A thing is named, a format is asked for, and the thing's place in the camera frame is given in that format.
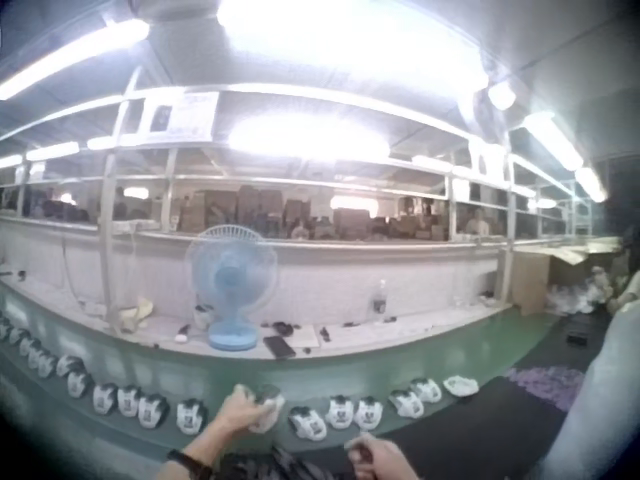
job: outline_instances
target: purple material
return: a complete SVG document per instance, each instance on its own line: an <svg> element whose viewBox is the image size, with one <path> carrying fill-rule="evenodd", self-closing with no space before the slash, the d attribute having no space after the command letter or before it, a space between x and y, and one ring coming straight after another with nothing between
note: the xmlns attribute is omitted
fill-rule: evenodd
<svg viewBox="0 0 640 480"><path fill-rule="evenodd" d="M504 376L563 412L568 412L573 405L584 380L584 373L562 366L528 370L512 368Z"/></svg>

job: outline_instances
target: blue electric fan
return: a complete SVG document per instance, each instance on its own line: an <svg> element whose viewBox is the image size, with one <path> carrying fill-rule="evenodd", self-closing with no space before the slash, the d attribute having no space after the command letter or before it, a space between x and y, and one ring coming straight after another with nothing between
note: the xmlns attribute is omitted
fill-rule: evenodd
<svg viewBox="0 0 640 480"><path fill-rule="evenodd" d="M193 241L187 265L198 299L215 310L209 344L227 351L255 347L258 333L244 313L275 288L278 259L274 250L253 230L220 225Z"/></svg>

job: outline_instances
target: plastic bottle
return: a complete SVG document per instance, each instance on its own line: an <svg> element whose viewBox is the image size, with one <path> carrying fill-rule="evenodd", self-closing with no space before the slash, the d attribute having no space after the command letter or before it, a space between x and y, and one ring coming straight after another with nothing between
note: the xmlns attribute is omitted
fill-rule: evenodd
<svg viewBox="0 0 640 480"><path fill-rule="evenodd" d="M373 292L371 301L373 313L377 320L384 320L384 315L387 311L387 282L386 280L380 280Z"/></svg>

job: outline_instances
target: black phone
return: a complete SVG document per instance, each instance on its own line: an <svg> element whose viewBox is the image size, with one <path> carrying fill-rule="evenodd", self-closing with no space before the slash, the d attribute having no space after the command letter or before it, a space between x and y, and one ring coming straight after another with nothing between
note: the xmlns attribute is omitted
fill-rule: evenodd
<svg viewBox="0 0 640 480"><path fill-rule="evenodd" d="M286 340L280 336L265 337L262 339L267 348L278 360L296 356L296 352L289 346Z"/></svg>

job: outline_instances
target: fluorescent light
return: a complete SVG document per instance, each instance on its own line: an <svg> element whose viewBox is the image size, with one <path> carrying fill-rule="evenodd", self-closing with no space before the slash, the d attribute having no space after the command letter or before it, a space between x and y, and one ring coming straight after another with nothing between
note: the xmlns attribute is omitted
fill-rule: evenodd
<svg viewBox="0 0 640 480"><path fill-rule="evenodd" d="M471 184L469 180L454 178L451 182L453 188L453 198L460 202L468 202L471 198Z"/></svg>
<svg viewBox="0 0 640 480"><path fill-rule="evenodd" d="M536 209L546 210L549 208L556 208L557 206L558 206L558 202L556 202L555 200L552 200L551 198L539 198L538 200L535 200L532 198L527 202L527 208L530 211L533 211Z"/></svg>
<svg viewBox="0 0 640 480"><path fill-rule="evenodd" d="M594 202L600 203L607 199L607 192L592 168L582 167L578 169L576 171L576 180Z"/></svg>
<svg viewBox="0 0 640 480"><path fill-rule="evenodd" d="M516 101L516 94L507 82L502 82L489 89L489 100L498 110L507 110Z"/></svg>
<svg viewBox="0 0 640 480"><path fill-rule="evenodd" d="M110 150L116 146L112 136L95 137L87 140L89 150Z"/></svg>
<svg viewBox="0 0 640 480"><path fill-rule="evenodd" d="M449 173L453 169L453 165L449 162L438 160L437 158L430 158L425 155L416 155L411 159L411 163L418 167L428 168L441 173Z"/></svg>
<svg viewBox="0 0 640 480"><path fill-rule="evenodd" d="M70 205L77 205L76 201L73 199L73 196L70 193L63 193L60 195L60 201L62 203L68 203Z"/></svg>
<svg viewBox="0 0 640 480"><path fill-rule="evenodd" d="M444 97L487 86L477 45L397 3L223 0L217 19L230 48L239 52L348 69L360 81L401 79L405 86Z"/></svg>
<svg viewBox="0 0 640 480"><path fill-rule="evenodd" d="M37 173L44 173L47 166L44 162L32 163L31 168L29 169L29 176L35 175Z"/></svg>
<svg viewBox="0 0 640 480"><path fill-rule="evenodd" d="M135 133L120 135L121 147L137 147L141 143L141 138ZM116 147L116 142L111 136L95 137L87 140L87 147L89 150L111 150Z"/></svg>
<svg viewBox="0 0 640 480"><path fill-rule="evenodd" d="M523 187L522 185L513 185L511 187L511 191L517 195L522 195L527 198L535 198L536 196L536 192L528 187Z"/></svg>
<svg viewBox="0 0 640 480"><path fill-rule="evenodd" d="M146 200L149 198L149 189L144 187L129 187L124 189L125 197L139 198Z"/></svg>
<svg viewBox="0 0 640 480"><path fill-rule="evenodd" d="M382 159L389 144L359 125L310 115L253 117L229 135L234 150L323 160Z"/></svg>
<svg viewBox="0 0 640 480"><path fill-rule="evenodd" d="M570 172L584 164L575 147L553 123L553 115L546 112L529 115L524 120L524 127Z"/></svg>
<svg viewBox="0 0 640 480"><path fill-rule="evenodd" d="M520 165L522 168L525 168L525 169L529 170L531 173L533 173L535 175L538 175L540 178L545 179L551 185L553 185L554 187L557 187L558 189L562 190L564 193L566 193L570 197L574 196L573 192L571 190L569 190L563 184L558 182L551 175L548 175L545 172L543 172L542 170L540 170L538 167L536 167L529 160L527 160L525 158L522 158L520 155L515 155L515 154L511 154L511 160L513 160L513 163L515 163L516 165Z"/></svg>
<svg viewBox="0 0 640 480"><path fill-rule="evenodd" d="M331 199L331 209L349 208L351 210L367 210L369 216L374 218L378 214L378 201L374 198L349 197L336 195Z"/></svg>
<svg viewBox="0 0 640 480"><path fill-rule="evenodd" d="M59 143L50 147L39 148L27 152L27 160L30 162L39 162L41 160L50 160L52 158L66 157L74 155L80 151L78 142Z"/></svg>
<svg viewBox="0 0 640 480"><path fill-rule="evenodd" d="M128 20L90 33L50 53L0 85L0 100L8 100L35 83L71 65L113 50L127 48L149 35L142 20Z"/></svg>
<svg viewBox="0 0 640 480"><path fill-rule="evenodd" d="M0 168L16 167L22 163L22 155L9 155L0 158Z"/></svg>

